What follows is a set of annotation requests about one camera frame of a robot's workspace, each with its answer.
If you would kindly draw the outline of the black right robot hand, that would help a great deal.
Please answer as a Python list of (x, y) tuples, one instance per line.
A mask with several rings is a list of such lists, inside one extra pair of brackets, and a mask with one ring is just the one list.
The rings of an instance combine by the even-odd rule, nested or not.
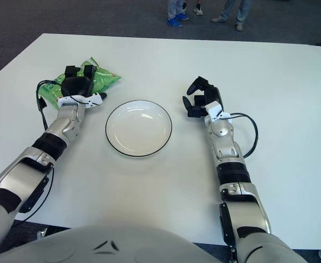
[(189, 86), (187, 95), (192, 95), (196, 91), (204, 92), (203, 95), (194, 96), (194, 104), (192, 105), (186, 96), (182, 97), (184, 107), (189, 118), (206, 117), (211, 122), (224, 121), (231, 123), (229, 120), (230, 114), (224, 111), (223, 102), (219, 90), (208, 80), (197, 77)]

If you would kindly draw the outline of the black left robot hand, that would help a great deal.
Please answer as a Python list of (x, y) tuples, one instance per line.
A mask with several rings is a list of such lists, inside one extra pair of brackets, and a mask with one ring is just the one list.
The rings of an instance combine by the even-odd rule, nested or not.
[(82, 108), (94, 108), (100, 106), (107, 94), (93, 92), (93, 79), (97, 68), (94, 65), (86, 65), (81, 76), (77, 75), (78, 68), (67, 66), (65, 78), (60, 84), (62, 97), (58, 99), (58, 107), (82, 106)]

